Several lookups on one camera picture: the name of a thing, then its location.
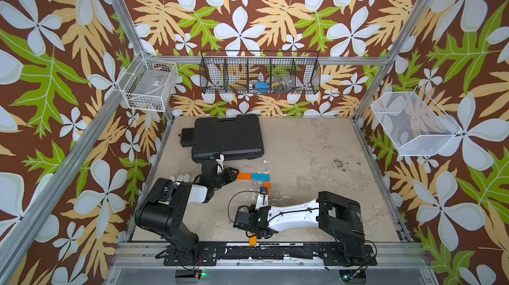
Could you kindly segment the orange block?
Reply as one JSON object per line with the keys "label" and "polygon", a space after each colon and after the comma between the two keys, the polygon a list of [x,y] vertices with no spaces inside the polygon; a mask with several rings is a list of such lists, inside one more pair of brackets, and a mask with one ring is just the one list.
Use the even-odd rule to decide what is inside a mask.
{"label": "orange block", "polygon": [[266,188],[267,194],[270,194],[270,183],[269,182],[265,182],[263,186]]}
{"label": "orange block", "polygon": [[256,247],[257,246],[257,237],[256,236],[253,236],[253,237],[249,238],[249,245],[252,246],[252,247]]}
{"label": "orange block", "polygon": [[252,174],[251,173],[242,173],[242,172],[240,172],[237,175],[237,180],[252,180]]}

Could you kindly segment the teal block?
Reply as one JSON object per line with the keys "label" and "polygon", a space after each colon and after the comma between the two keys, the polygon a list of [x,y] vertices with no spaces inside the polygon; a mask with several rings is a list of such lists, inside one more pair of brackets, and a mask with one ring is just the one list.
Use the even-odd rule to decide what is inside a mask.
{"label": "teal block", "polygon": [[262,182],[269,182],[270,181],[270,175],[268,175],[268,174],[253,173],[251,175],[251,180],[262,181]]}

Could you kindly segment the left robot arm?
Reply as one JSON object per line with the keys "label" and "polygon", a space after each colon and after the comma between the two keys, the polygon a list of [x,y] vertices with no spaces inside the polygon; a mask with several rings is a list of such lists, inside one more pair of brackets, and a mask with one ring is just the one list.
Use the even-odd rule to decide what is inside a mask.
{"label": "left robot arm", "polygon": [[199,237],[183,223],[188,204],[205,204],[223,186],[237,179],[239,170],[216,159],[201,164],[201,174],[188,182],[159,178],[135,210],[137,227],[156,233],[185,255],[198,252]]}

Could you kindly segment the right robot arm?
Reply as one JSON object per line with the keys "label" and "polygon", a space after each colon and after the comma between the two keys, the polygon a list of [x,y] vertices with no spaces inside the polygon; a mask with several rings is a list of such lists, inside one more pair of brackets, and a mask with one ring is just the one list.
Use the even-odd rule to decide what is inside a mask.
{"label": "right robot arm", "polygon": [[270,206],[269,197],[260,192],[256,204],[237,208],[232,223],[257,239],[288,229],[318,228],[334,238],[339,254],[327,260],[346,266],[358,265],[368,254],[360,204],[332,192],[322,191],[316,199],[284,207]]}

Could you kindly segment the black plastic tool case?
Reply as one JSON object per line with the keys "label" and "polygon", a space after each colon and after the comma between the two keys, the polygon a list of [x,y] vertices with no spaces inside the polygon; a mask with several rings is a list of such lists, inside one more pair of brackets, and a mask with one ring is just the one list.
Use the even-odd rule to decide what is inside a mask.
{"label": "black plastic tool case", "polygon": [[196,163],[218,155],[227,161],[257,159],[265,153],[260,121],[253,114],[198,118],[192,128],[181,131],[180,144],[192,149]]}

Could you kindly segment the white work glove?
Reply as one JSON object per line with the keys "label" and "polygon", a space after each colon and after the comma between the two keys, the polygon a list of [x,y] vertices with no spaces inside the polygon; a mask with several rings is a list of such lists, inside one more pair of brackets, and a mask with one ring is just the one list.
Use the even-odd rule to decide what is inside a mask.
{"label": "white work glove", "polygon": [[171,176],[170,180],[172,182],[190,182],[191,174],[186,173],[185,175]]}

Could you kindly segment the blue object in basket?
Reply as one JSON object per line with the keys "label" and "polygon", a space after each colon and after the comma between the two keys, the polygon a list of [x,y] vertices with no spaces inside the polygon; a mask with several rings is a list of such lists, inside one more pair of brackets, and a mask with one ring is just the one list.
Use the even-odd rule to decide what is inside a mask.
{"label": "blue object in basket", "polygon": [[258,82],[254,88],[257,91],[257,94],[266,94],[271,91],[270,85],[265,82]]}

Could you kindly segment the white mesh basket right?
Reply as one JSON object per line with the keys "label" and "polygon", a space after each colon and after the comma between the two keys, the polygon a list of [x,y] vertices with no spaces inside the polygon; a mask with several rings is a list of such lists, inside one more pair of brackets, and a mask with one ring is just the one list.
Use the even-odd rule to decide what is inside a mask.
{"label": "white mesh basket right", "polygon": [[371,111],[403,157],[437,155],[461,132],[455,118],[419,86],[411,92],[382,94]]}

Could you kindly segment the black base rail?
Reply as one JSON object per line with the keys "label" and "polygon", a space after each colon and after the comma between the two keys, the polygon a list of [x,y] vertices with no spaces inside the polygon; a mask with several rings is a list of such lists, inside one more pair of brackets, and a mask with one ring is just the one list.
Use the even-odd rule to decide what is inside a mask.
{"label": "black base rail", "polygon": [[271,243],[262,242],[256,246],[247,243],[205,242],[198,244],[196,258],[178,254],[169,245],[156,255],[163,259],[165,266],[217,266],[220,260],[231,261],[282,261],[284,259],[321,259],[326,266],[376,266],[373,246],[363,245],[355,254],[343,254],[334,242]]}

